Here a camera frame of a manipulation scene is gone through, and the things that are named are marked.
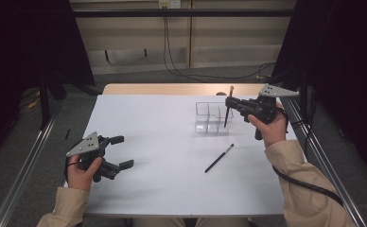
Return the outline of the aluminium rail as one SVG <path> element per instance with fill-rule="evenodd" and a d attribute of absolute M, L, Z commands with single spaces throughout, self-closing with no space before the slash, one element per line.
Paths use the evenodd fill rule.
<path fill-rule="evenodd" d="M 322 169 L 322 172 L 336 187 L 348 215 L 358 227 L 367 227 L 363 217 L 361 216 L 361 213 L 354 203 L 354 200 L 348 193 L 339 175 L 337 174 L 336 170 L 334 169 L 327 155 L 325 154 L 324 149 L 317 136 L 315 135 L 312 128 L 301 117 L 299 104 L 293 97 L 283 98 L 282 103 L 285 109 L 288 111 L 290 119 L 294 120 L 293 126 L 298 131 L 300 131 L 305 138 L 305 150 L 309 149 L 313 153 Z"/>
<path fill-rule="evenodd" d="M 7 227 L 31 171 L 59 115 L 63 101 L 49 104 L 50 116 L 42 122 L 42 110 L 22 110 L 0 147 L 0 227 Z"/>

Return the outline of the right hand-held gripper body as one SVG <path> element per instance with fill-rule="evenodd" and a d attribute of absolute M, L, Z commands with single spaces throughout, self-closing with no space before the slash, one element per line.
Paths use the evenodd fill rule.
<path fill-rule="evenodd" d="M 299 94 L 299 92 L 266 84 L 259 91 L 256 99 L 241 99 L 238 107 L 242 116 L 247 117 L 251 114 L 263 123 L 270 124 L 278 112 L 276 98 L 298 96 Z"/>

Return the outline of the person's right hand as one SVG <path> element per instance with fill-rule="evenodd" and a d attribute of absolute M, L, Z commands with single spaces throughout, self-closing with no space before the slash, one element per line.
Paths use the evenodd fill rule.
<path fill-rule="evenodd" d="M 248 115 L 248 120 L 260 130 L 266 148 L 274 143 L 286 140 L 287 119 L 281 112 L 277 113 L 270 124 L 263 123 L 251 114 Z"/>

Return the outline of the makeup brush with orange ferrule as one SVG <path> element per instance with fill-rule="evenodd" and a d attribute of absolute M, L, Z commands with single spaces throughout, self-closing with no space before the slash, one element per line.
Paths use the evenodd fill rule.
<path fill-rule="evenodd" d="M 230 107 L 229 107 L 228 101 L 232 98 L 234 89 L 235 89 L 235 87 L 233 85 L 231 85 L 229 95 L 227 96 L 226 101 L 225 101 L 226 113 L 225 113 L 225 119 L 224 119 L 224 128 L 227 127 L 228 116 L 229 116 L 229 112 L 230 112 Z"/>

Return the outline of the black makeup brush grey bristles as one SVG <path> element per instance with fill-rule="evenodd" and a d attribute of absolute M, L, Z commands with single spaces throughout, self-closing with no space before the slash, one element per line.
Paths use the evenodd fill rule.
<path fill-rule="evenodd" d="M 235 144 L 231 144 L 225 151 L 223 151 L 220 156 L 204 170 L 204 173 L 208 173 L 234 146 Z"/>

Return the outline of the clear plastic organizer box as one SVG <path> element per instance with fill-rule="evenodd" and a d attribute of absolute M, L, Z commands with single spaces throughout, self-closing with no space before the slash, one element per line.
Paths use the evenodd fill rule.
<path fill-rule="evenodd" d="M 230 110 L 227 127 L 224 128 L 226 106 L 224 102 L 197 102 L 196 103 L 196 123 L 197 133 L 228 133 L 229 123 L 234 119 Z"/>

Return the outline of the white table cover sheet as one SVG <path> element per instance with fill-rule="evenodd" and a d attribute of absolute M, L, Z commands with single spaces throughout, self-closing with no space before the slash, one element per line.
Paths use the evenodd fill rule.
<path fill-rule="evenodd" d="M 105 158 L 134 160 L 113 180 L 93 185 L 89 216 L 258 216 L 283 211 L 276 174 L 255 140 L 255 128 L 239 113 L 228 133 L 195 132 L 196 103 L 224 102 L 221 96 L 99 96 L 87 132 L 123 143 Z M 235 146 L 208 172 L 231 144 Z"/>

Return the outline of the white power socket strip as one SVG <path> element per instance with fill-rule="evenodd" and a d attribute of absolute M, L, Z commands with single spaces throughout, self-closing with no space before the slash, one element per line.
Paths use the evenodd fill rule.
<path fill-rule="evenodd" d="M 181 0 L 158 0 L 160 9 L 179 9 L 182 6 Z"/>

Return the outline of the black stand leg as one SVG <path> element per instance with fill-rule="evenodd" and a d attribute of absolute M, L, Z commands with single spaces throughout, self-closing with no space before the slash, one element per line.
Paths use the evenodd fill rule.
<path fill-rule="evenodd" d="M 41 110 L 42 110 L 42 125 L 41 129 L 43 130 L 49 122 L 50 119 L 50 110 L 48 103 L 48 93 L 47 93 L 47 85 L 45 82 L 45 76 L 40 77 L 40 101 L 41 101 Z"/>

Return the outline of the black curtain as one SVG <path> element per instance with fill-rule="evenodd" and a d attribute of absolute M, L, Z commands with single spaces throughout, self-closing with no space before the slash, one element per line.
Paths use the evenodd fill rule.
<path fill-rule="evenodd" d="M 0 142 L 26 89 L 94 83 L 70 0 L 0 0 Z"/>
<path fill-rule="evenodd" d="M 296 0 L 272 76 L 313 86 L 367 165 L 367 0 Z"/>

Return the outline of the black horizontal frame bar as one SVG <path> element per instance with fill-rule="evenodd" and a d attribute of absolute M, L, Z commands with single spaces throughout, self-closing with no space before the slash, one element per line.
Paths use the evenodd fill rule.
<path fill-rule="evenodd" d="M 76 9 L 79 18 L 95 17 L 290 17 L 294 9 Z"/>

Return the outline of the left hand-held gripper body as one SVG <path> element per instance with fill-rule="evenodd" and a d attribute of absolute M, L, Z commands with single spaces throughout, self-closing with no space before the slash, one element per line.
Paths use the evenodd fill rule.
<path fill-rule="evenodd" d="M 105 149 L 110 145 L 109 138 L 98 135 L 96 131 L 90 133 L 66 153 L 66 164 L 69 165 L 72 156 L 78 155 L 80 166 L 87 170 L 95 158 L 101 157 L 102 164 L 93 176 L 93 181 L 99 183 L 102 178 L 113 180 L 120 169 L 119 166 L 108 163 L 104 158 Z"/>

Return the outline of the person's left hand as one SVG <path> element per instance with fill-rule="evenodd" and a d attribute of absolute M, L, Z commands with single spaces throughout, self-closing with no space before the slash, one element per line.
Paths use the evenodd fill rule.
<path fill-rule="evenodd" d="M 95 158 L 87 170 L 79 168 L 79 156 L 74 155 L 67 167 L 68 187 L 90 191 L 92 178 L 102 164 L 100 157 Z"/>

